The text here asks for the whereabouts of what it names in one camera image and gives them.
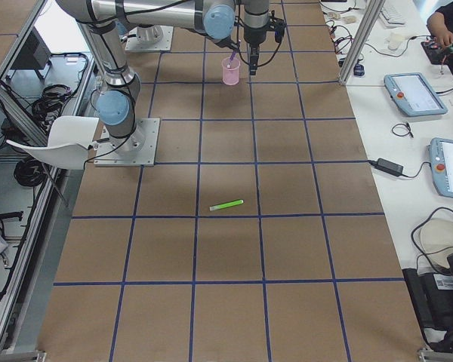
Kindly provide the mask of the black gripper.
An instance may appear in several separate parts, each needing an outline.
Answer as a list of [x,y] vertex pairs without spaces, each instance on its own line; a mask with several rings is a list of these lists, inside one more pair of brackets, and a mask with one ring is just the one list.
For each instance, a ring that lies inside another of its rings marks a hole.
[[247,43],[249,75],[256,75],[260,45],[267,33],[273,32],[275,42],[280,45],[285,35],[286,22],[275,14],[246,14],[244,19],[244,40]]

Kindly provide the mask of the person's hand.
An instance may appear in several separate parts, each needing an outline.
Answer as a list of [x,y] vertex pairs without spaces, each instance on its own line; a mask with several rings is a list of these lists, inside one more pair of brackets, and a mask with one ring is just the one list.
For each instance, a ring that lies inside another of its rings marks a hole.
[[446,26],[435,28],[432,33],[442,47],[446,48],[453,44],[453,32],[451,32]]

